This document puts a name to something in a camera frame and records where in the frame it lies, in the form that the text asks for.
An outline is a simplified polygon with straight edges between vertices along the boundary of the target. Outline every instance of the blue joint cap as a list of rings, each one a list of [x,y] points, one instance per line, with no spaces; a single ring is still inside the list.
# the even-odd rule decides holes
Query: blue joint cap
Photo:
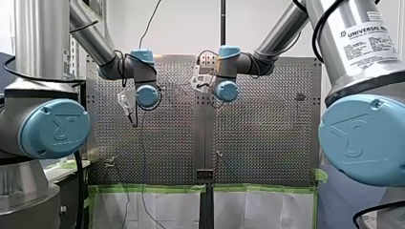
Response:
[[[241,48],[239,46],[221,46],[218,58],[228,59],[237,56],[241,53]]]
[[[150,65],[155,65],[155,59],[153,57],[153,53],[151,50],[147,49],[142,49],[142,50],[132,50],[130,52],[131,55],[134,57],[140,59],[144,63],[150,64]]]
[[[23,122],[18,135],[21,151],[37,159],[58,159],[76,152],[90,132],[90,118],[71,99],[38,106]]]
[[[405,104],[374,94],[346,96],[322,117],[319,140],[329,161],[372,186],[405,185]]]
[[[232,102],[238,97],[238,85],[230,80],[226,80],[217,85],[215,95],[223,102]]]
[[[152,108],[159,101],[159,92],[151,85],[142,85],[137,89],[137,103],[143,108]]]

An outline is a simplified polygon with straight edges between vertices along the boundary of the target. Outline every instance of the metal bracket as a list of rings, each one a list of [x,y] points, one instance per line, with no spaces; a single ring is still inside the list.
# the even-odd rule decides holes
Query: metal bracket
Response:
[[[212,169],[197,170],[197,182],[199,183],[212,183],[214,178],[214,171]]]

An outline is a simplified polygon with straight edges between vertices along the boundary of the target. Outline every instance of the cable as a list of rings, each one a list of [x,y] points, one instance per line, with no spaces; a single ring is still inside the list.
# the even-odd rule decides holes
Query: cable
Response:
[[[117,170],[118,178],[122,182],[122,184],[123,184],[123,186],[125,188],[125,193],[127,195],[127,203],[126,203],[126,206],[125,206],[125,215],[124,215],[124,219],[123,219],[123,222],[122,222],[122,225],[121,225],[121,229],[124,229],[124,226],[126,224],[126,220],[127,220],[127,217],[128,217],[128,206],[129,206],[129,203],[131,202],[131,198],[129,197],[128,183],[125,182],[124,179],[122,178],[121,171],[119,170],[119,168],[116,166],[115,163],[114,163],[113,166]]]
[[[307,9],[300,2],[298,2],[298,0],[292,0],[292,2],[295,3],[295,5],[297,5],[297,7],[304,13],[308,13]]]
[[[151,18],[149,19],[148,26],[146,27],[145,33],[144,33],[143,36],[140,38],[140,41],[139,41],[139,49],[142,47],[143,38],[145,38],[146,34],[147,34],[148,31],[149,31],[149,27],[151,26],[152,20],[153,20],[153,18],[155,17],[155,14],[156,14],[156,11],[158,10],[158,7],[159,7],[159,5],[160,5],[160,2],[161,2],[161,0],[159,0],[158,3],[156,4],[155,10],[153,11]]]
[[[90,24],[87,24],[85,26],[82,26],[82,27],[79,27],[77,29],[71,30],[71,31],[69,31],[69,33],[77,32],[77,31],[83,31],[84,29],[87,29],[87,28],[89,28],[89,27],[91,27],[91,26],[93,26],[93,25],[95,25],[97,23],[98,23],[98,21],[94,21],[94,22],[92,22]]]
[[[318,36],[321,34],[322,29],[324,29],[324,26],[327,23],[328,18],[331,16],[331,14],[334,13],[334,11],[337,10],[341,4],[343,4],[344,2],[347,2],[347,1],[349,1],[349,0],[336,0],[330,6],[330,8],[328,8],[324,12],[324,14],[322,14],[321,18],[319,18],[319,21],[315,26],[315,29],[313,30],[313,35],[312,35],[313,53],[315,53],[316,58],[318,58],[319,61],[321,61],[322,63],[324,63],[324,58],[322,57],[321,53],[318,51],[318,47],[317,47],[317,44],[316,44],[316,42],[318,40]]]
[[[84,173],[83,164],[81,162],[80,152],[75,152],[75,162],[77,167],[78,178],[78,204],[77,204],[77,218],[75,229],[80,229],[83,222],[83,209],[84,209]]]
[[[140,134],[139,134],[139,140],[140,140],[140,147],[142,150],[142,161],[143,161],[143,166],[142,166],[142,191],[141,191],[141,195],[142,195],[142,203],[143,203],[143,207],[145,209],[146,214],[149,216],[149,218],[155,222],[157,225],[159,225],[161,228],[165,229],[165,227],[163,225],[161,225],[157,220],[155,220],[155,218],[152,217],[152,215],[149,213],[148,208],[146,206],[146,202],[145,202],[145,183],[146,183],[146,150],[145,150],[145,146],[143,144],[143,128],[144,128],[144,121],[145,121],[145,117],[146,117],[146,112],[143,113],[143,117],[142,117],[142,121],[140,122]]]
[[[8,67],[8,65],[15,60],[15,56],[13,56],[12,58],[8,59],[6,62],[4,62],[3,64],[3,69],[8,72],[11,73],[13,75],[16,75],[20,78],[23,79],[27,79],[27,80],[31,80],[31,81],[37,81],[37,82],[49,82],[49,83],[76,83],[76,84],[84,84],[86,82],[86,80],[82,80],[82,79],[74,79],[74,80],[63,80],[63,79],[49,79],[49,78],[36,78],[36,77],[32,77],[23,73],[19,73],[15,70],[12,70]]]
[[[359,229],[360,225],[358,224],[357,220],[359,218],[361,218],[361,216],[368,214],[370,212],[375,212],[375,211],[379,211],[379,210],[383,210],[383,209],[387,209],[387,208],[400,208],[400,207],[405,207],[405,200],[381,204],[381,205],[377,205],[377,206],[374,206],[371,208],[364,209],[364,210],[354,214],[354,216],[352,217],[352,221],[353,221],[354,226]]]
[[[126,59],[127,59],[128,57],[131,57],[131,58],[133,58],[133,59],[136,59],[136,60],[137,60],[138,62],[140,62],[142,65],[146,66],[147,68],[150,68],[155,74],[158,74],[158,72],[156,71],[155,67],[149,65],[148,63],[146,63],[146,62],[144,62],[143,60],[137,58],[136,56],[133,56],[133,55],[128,54],[128,53],[123,54],[123,53],[122,53],[121,51],[119,51],[119,50],[114,50],[114,52],[118,52],[118,53],[120,54],[120,59],[119,59],[119,61],[118,61],[117,70],[118,70],[118,74],[121,76],[121,79],[122,79],[122,88],[126,88],[126,85],[127,85],[127,82],[128,82],[128,78],[125,76],[125,72],[126,72],[126,71],[125,71],[125,62],[126,62]]]

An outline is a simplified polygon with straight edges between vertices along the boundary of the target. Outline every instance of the perforated metal panel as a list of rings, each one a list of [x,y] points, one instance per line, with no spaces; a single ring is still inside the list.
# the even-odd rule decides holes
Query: perforated metal panel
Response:
[[[139,127],[133,128],[117,104],[121,82],[96,81],[95,136],[98,160],[92,183],[194,184],[195,93],[189,79],[195,56],[157,58],[162,102],[152,112],[139,110]],[[129,80],[128,88],[133,88]],[[105,162],[115,157],[115,166]],[[143,160],[145,177],[142,176]]]
[[[282,58],[256,80],[239,75],[238,100],[215,111],[215,182],[310,186],[320,82],[320,64],[309,58]]]
[[[97,79],[94,86],[90,81],[88,107],[95,132],[88,147],[89,156],[97,155],[92,183],[195,184],[197,169],[214,169],[218,183],[313,185],[320,63],[281,58],[270,76],[254,80],[239,75],[240,97],[219,110],[207,105],[206,94],[189,88],[194,63],[195,56],[157,59],[163,100],[147,113],[143,130],[134,129],[117,104],[120,81]],[[139,111],[139,126],[142,119]],[[106,167],[113,156],[116,166]]]

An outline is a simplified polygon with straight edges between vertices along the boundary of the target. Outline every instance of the wire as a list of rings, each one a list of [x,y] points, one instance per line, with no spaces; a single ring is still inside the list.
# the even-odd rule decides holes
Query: wire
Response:
[[[75,229],[80,229],[83,222],[83,209],[84,209],[84,172],[83,164],[81,162],[81,155],[79,151],[75,152],[75,162],[77,167],[78,178],[78,204]]]
[[[118,178],[122,182],[122,184],[123,184],[123,186],[125,188],[125,194],[127,195],[127,203],[126,203],[126,206],[125,206],[125,215],[124,215],[124,219],[123,219],[123,222],[122,222],[122,225],[121,225],[121,229],[123,229],[125,224],[126,224],[126,220],[128,218],[128,205],[131,202],[131,198],[129,197],[128,183],[125,182],[124,179],[122,178],[121,171],[119,170],[119,168],[116,166],[115,163],[114,163],[113,166],[117,170]]]
[[[140,41],[139,41],[139,49],[142,47],[143,38],[145,38],[146,34],[147,34],[148,31],[149,31],[149,27],[151,26],[152,20],[153,20],[153,18],[155,17],[155,14],[156,14],[156,11],[158,10],[158,7],[159,7],[159,5],[160,5],[160,2],[161,2],[161,0],[159,0],[158,3],[156,4],[155,10],[153,11],[151,18],[149,19],[148,26],[146,27],[145,33],[144,33],[143,36],[140,38]]]
[[[214,102],[211,100],[211,89],[212,89],[212,80],[213,79],[214,79],[214,77],[211,77],[211,81],[209,82],[209,85],[211,85],[211,86],[208,88],[208,102],[209,102],[209,105],[213,109],[217,110],[217,109],[220,109],[224,105],[225,102],[222,101],[222,103],[219,106],[216,106],[216,105],[214,105]]]
[[[84,84],[86,82],[86,80],[82,80],[82,79],[63,80],[63,79],[49,79],[49,78],[43,78],[43,77],[39,77],[39,78],[32,77],[32,76],[29,76],[27,74],[19,73],[19,72],[15,71],[15,70],[10,69],[8,67],[8,65],[14,60],[15,60],[15,56],[13,56],[12,58],[10,58],[6,62],[4,62],[3,69],[8,73],[11,73],[11,74],[16,75],[16,76],[18,76],[20,78],[23,78],[23,79],[27,79],[27,80],[31,80],[31,81],[37,81],[37,82],[49,82],[49,83],[76,83],[78,85]]]
[[[387,208],[400,208],[400,207],[405,207],[405,200],[381,204],[381,205],[377,205],[377,206],[374,206],[371,208],[364,209],[364,210],[354,214],[354,216],[352,217],[352,221],[353,221],[354,226],[359,229],[360,225],[358,224],[357,220],[359,218],[361,218],[361,216],[368,214],[370,212],[375,212],[375,211],[379,211],[379,210],[383,210],[383,209],[387,209]]]
[[[94,22],[89,23],[89,24],[87,24],[85,26],[82,26],[82,27],[79,27],[77,29],[71,30],[71,31],[69,31],[69,33],[77,32],[77,31],[83,31],[84,29],[87,29],[87,28],[89,28],[89,27],[91,27],[91,26],[93,26],[93,25],[95,25],[97,23],[98,23],[98,21],[94,21]]]
[[[324,63],[324,58],[322,57],[321,53],[318,50],[317,47],[317,40],[318,36],[321,34],[322,29],[324,29],[325,24],[328,21],[328,18],[331,16],[332,13],[334,13],[335,10],[339,8],[339,6],[349,0],[336,0],[330,8],[328,8],[324,14],[322,14],[321,18],[319,18],[318,23],[315,26],[315,29],[313,30],[313,35],[312,35],[312,49],[313,53],[315,53],[316,58],[319,59],[322,63]]]
[[[163,225],[161,225],[155,218],[152,217],[152,215],[149,213],[148,208],[146,206],[145,202],[145,183],[146,183],[146,150],[145,150],[145,145],[143,142],[143,129],[144,129],[144,122],[145,122],[145,117],[146,117],[146,112],[143,113],[142,121],[140,122],[140,134],[139,134],[139,141],[140,141],[140,147],[142,150],[142,190],[141,190],[141,195],[142,195],[142,203],[143,203],[143,208],[145,209],[146,214],[149,216],[149,218],[155,222],[157,225],[159,225],[161,228],[165,229]]]
[[[295,5],[297,5],[297,7],[301,9],[304,13],[308,13],[307,9],[300,2],[298,2],[298,0],[292,0],[292,2],[295,3]]]

